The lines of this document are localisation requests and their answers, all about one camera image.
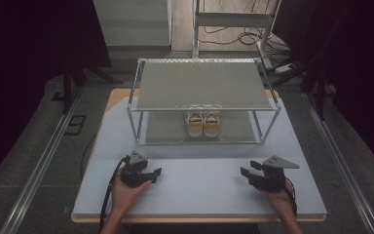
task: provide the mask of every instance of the pair of shoes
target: pair of shoes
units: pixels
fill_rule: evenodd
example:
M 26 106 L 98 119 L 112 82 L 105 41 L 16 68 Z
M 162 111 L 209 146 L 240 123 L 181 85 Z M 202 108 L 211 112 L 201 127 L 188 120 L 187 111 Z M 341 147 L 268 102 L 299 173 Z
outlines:
M 220 126 L 220 113 L 218 111 L 184 112 L 184 119 L 190 137 L 199 137 L 202 133 L 206 137 L 217 137 Z

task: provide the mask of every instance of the white tabletop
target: white tabletop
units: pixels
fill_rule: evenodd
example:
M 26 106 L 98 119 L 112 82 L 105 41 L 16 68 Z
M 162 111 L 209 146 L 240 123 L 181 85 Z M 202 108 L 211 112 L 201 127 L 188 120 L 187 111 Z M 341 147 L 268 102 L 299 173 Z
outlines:
M 163 170 L 157 182 L 138 197 L 124 221 L 276 220 L 266 198 L 250 186 L 240 172 L 240 167 L 244 167 L 260 174 L 250 167 L 250 160 L 262 163 L 272 155 L 300 166 L 300 169 L 284 170 L 296 188 L 298 219 L 325 219 L 326 209 L 281 99 L 283 109 L 264 144 L 135 147 L 127 104 L 125 98 L 104 114 L 71 215 L 74 221 L 98 221 L 109 178 L 120 159 L 132 150 L 148 158 L 145 173 L 158 168 Z

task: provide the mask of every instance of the floor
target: floor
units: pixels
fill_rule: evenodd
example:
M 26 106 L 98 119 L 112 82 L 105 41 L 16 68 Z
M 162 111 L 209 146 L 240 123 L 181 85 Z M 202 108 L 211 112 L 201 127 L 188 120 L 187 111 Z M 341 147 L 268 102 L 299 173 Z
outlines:
M 89 79 L 80 97 L 74 115 L 85 115 L 85 125 L 77 136 L 64 135 L 57 147 L 51 164 L 39 184 L 32 203 L 27 208 L 18 233 L 96 233 L 96 223 L 75 223 L 70 213 L 78 193 L 82 171 L 91 154 L 92 139 L 97 133 L 106 101 L 111 90 L 127 88 L 133 78 L 135 58 L 189 58 L 191 53 L 171 51 L 110 51 L 113 69 L 106 69 L 111 75 L 124 80 L 123 85 L 110 84 L 97 75 L 86 71 Z M 203 58 L 248 58 L 255 52 L 204 52 Z M 285 55 L 276 58 L 285 59 Z M 280 76 L 269 74 L 271 81 Z M 302 77 L 295 78 L 277 87 L 293 129 L 310 165 L 323 202 L 328 209 L 324 222 L 302 222 L 305 233 L 371 233 L 357 211 L 353 194 L 349 192 L 335 167 L 329 148 L 313 114 L 299 89 Z M 0 166 L 0 229 L 17 200 L 25 182 L 38 163 L 54 133 L 63 108 L 62 102 L 53 101 L 55 93 L 62 93 L 61 77 L 49 81 L 41 104 L 26 126 L 18 142 Z M 325 101 L 325 123 L 332 133 L 340 152 L 347 161 L 361 191 L 374 212 L 374 155 L 333 106 L 331 99 Z M 67 132 L 74 132 L 68 127 Z M 124 226 L 124 233 L 255 233 L 254 224 L 208 224 L 192 225 L 149 225 Z M 282 233 L 278 222 L 259 223 L 260 233 Z

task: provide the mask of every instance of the shoe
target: shoe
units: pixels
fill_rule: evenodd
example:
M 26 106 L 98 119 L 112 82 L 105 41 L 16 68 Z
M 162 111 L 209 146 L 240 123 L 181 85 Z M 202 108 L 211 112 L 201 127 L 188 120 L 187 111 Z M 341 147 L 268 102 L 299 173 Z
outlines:
M 203 133 L 203 113 L 201 111 L 184 112 L 187 133 L 190 137 L 199 137 Z
M 205 122 L 204 130 L 206 137 L 217 137 L 220 126 L 220 112 L 218 111 L 205 111 L 203 112 Z

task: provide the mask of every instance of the aluminum rail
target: aluminum rail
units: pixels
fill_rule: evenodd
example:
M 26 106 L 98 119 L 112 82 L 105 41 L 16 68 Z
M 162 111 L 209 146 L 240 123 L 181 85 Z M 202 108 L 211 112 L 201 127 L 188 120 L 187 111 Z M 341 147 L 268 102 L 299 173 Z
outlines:
M 344 180 L 345 185 L 351 194 L 352 199 L 356 205 L 357 211 L 359 212 L 360 217 L 362 218 L 363 223 L 365 224 L 368 233 L 374 234 L 374 212 L 369 205 L 369 202 L 366 200 L 365 196 L 363 195 L 362 190 L 359 187 L 354 175 L 352 174 L 351 170 L 341 151 L 339 150 L 338 145 L 336 144 L 331 132 L 327 128 L 327 125 L 324 121 L 320 119 L 318 116 L 316 109 L 315 109 L 315 102 L 311 95 L 306 93 L 303 94 L 303 97 L 309 105 L 309 109 L 311 114 L 318 126 L 320 133 L 322 134 L 326 146 L 330 151 L 330 155 L 336 165 L 336 168 L 339 174 Z
M 20 192 L 19 197 L 12 207 L 10 214 L 8 215 L 4 225 L 1 227 L 0 233 L 9 234 L 18 232 L 19 226 L 22 223 L 26 212 L 28 211 L 29 205 L 31 204 L 32 199 L 34 198 L 36 191 L 38 190 L 39 184 L 41 183 L 42 178 L 44 177 L 44 174 L 48 166 L 50 165 L 51 160 L 53 159 L 59 142 L 66 130 L 66 127 L 68 126 L 69 120 L 74 113 L 83 89 L 84 88 L 81 87 L 76 88 L 72 97 L 71 107 L 64 115 L 62 115 L 61 119 L 59 120 L 59 123 L 56 126 L 56 130 L 51 136 L 51 139 L 48 142 L 47 147 L 45 148 L 37 165 L 30 174 L 28 181 Z

